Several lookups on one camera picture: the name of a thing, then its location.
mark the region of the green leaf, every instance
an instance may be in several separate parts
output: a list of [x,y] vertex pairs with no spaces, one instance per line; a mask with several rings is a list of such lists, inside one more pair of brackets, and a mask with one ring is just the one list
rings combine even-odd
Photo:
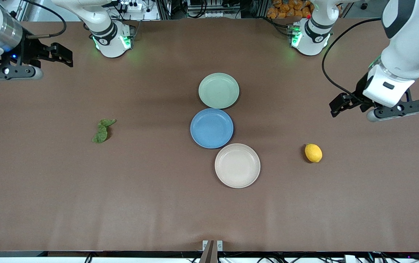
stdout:
[[106,140],[106,138],[107,138],[107,128],[106,128],[106,126],[98,125],[97,133],[91,141],[95,142],[95,143],[102,143]]
[[109,126],[113,125],[114,123],[116,123],[116,120],[115,120],[115,119],[112,119],[112,120],[109,120],[109,119],[102,119],[102,120],[99,122],[99,124],[100,124],[100,125],[103,125],[103,126],[105,126],[105,127],[109,127]]

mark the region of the black cable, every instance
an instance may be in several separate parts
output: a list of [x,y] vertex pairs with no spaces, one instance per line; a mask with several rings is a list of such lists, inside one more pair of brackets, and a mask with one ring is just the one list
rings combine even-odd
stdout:
[[382,254],[385,255],[387,258],[390,258],[391,260],[393,260],[395,263],[401,263],[401,262],[397,261],[395,258],[391,257],[390,255],[387,255],[383,252],[382,252]]
[[353,8],[354,3],[355,3],[355,2],[353,2],[353,3],[351,4],[351,7],[350,7],[350,8],[347,10],[347,12],[343,15],[343,18],[346,18],[346,15],[349,13],[349,11],[351,10],[351,8]]
[[203,0],[200,0],[200,2],[201,2],[201,9],[198,11],[198,14],[196,16],[189,15],[188,12],[185,13],[185,14],[188,17],[191,17],[191,18],[200,18],[200,17],[202,17],[206,13],[206,8],[208,7],[208,1],[207,0],[204,0],[204,1]]
[[93,261],[93,256],[97,256],[96,252],[88,253],[88,256],[85,259],[85,263],[91,263],[91,261]]
[[326,73],[325,70],[325,59],[326,59],[326,55],[328,55],[328,53],[330,52],[331,48],[334,46],[334,44],[341,38],[343,37],[343,35],[345,35],[347,32],[349,32],[351,29],[357,27],[358,25],[362,25],[364,23],[368,23],[368,22],[374,22],[374,21],[379,21],[381,20],[380,18],[371,18],[371,19],[367,19],[367,20],[363,20],[360,21],[358,23],[355,23],[354,25],[352,25],[351,27],[349,27],[348,29],[346,29],[343,33],[341,33],[341,35],[339,35],[339,37],[337,37],[333,43],[331,43],[331,45],[326,49],[325,55],[323,55],[323,59],[322,59],[322,71],[323,74],[325,75],[326,79],[331,82],[333,85],[335,85],[337,88],[339,88],[340,90],[342,90],[343,92],[349,94],[351,97],[355,98],[356,100],[360,101],[360,102],[364,102],[363,100],[360,100],[358,97],[356,97],[354,94],[352,94],[352,92],[346,90],[345,88],[343,88],[342,86],[340,86],[338,83],[334,82],[329,76],[328,73]]
[[63,23],[63,28],[62,30],[60,30],[59,32],[55,33],[55,34],[47,34],[47,35],[28,35],[27,38],[28,39],[40,39],[40,38],[49,38],[49,37],[57,37],[59,35],[62,35],[65,30],[66,30],[66,22],[63,19],[63,17],[61,17],[58,13],[56,13],[54,10],[52,10],[51,8],[45,7],[44,5],[39,5],[36,2],[33,2],[31,0],[23,0],[27,3],[30,3],[31,5],[35,5],[37,7],[41,7],[42,9],[48,10],[49,12],[53,13],[54,15],[56,15],[57,17],[59,17],[62,20]]
[[380,253],[380,256],[383,263],[388,263],[388,260],[386,260],[385,256],[383,256],[383,253]]
[[331,262],[344,263],[344,260],[337,260],[337,259],[333,259],[333,258],[325,258],[325,259],[323,259],[321,256],[315,256],[315,258],[319,258],[319,259],[321,259],[325,263],[329,263],[328,260],[330,260]]
[[300,257],[298,257],[298,258],[294,259],[293,261],[291,261],[291,263],[294,263],[294,262],[296,262],[297,260],[299,260],[299,259],[301,259],[301,258],[303,258],[303,257],[305,257],[305,256],[300,256]]
[[271,25],[274,25],[274,26],[277,26],[277,27],[280,27],[280,28],[288,28],[287,25],[281,25],[281,24],[275,23],[272,19],[264,17],[264,16],[255,16],[254,18],[261,18],[261,19],[265,20],[266,22],[270,23]]
[[274,28],[276,29],[276,31],[278,31],[279,33],[281,33],[281,35],[285,35],[285,36],[288,36],[288,34],[287,33],[285,33],[285,32],[282,32],[279,28],[277,28],[275,25],[273,25],[274,26]]
[[262,258],[260,258],[258,261],[257,261],[257,263],[260,263],[264,258],[266,258],[267,260],[269,260],[271,263],[274,263],[274,261],[273,260],[271,260],[270,258],[267,258],[267,257],[262,257]]
[[115,5],[113,5],[113,7],[117,10],[117,13],[119,14],[119,16],[120,16],[120,20],[119,21],[125,21],[125,18],[123,18],[123,15],[121,14],[121,12],[119,12],[119,10],[117,9],[117,7],[115,6]]

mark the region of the yellow lemon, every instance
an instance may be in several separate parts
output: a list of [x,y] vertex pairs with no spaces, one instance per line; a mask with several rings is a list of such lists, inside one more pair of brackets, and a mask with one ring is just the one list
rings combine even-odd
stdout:
[[305,146],[305,156],[312,163],[318,163],[322,159],[323,153],[318,145],[308,143]]

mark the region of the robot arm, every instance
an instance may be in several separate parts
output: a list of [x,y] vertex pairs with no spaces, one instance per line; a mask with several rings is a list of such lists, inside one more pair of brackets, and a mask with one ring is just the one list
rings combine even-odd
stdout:
[[77,15],[88,26],[96,48],[108,58],[116,58],[132,48],[134,28],[119,21],[112,21],[101,7],[111,0],[52,0]]
[[30,39],[30,35],[0,7],[0,80],[41,78],[39,60],[59,61],[73,67],[70,50],[58,43],[43,45],[38,39]]
[[358,0],[311,0],[315,9],[310,18],[302,18],[293,24],[289,44],[304,55],[313,56],[320,53],[328,44],[331,29],[339,17],[338,3],[349,3]]
[[419,112],[409,90],[419,78],[419,0],[390,0],[381,21],[390,44],[357,83],[354,97],[341,93],[330,103],[333,117],[359,105],[362,112],[374,108],[367,114],[372,122]]

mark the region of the blue plate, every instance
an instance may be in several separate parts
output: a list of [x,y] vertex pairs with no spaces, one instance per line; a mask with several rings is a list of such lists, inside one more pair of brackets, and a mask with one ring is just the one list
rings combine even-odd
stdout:
[[193,117],[190,133],[201,147],[216,149],[229,142],[234,133],[234,123],[226,112],[207,108]]

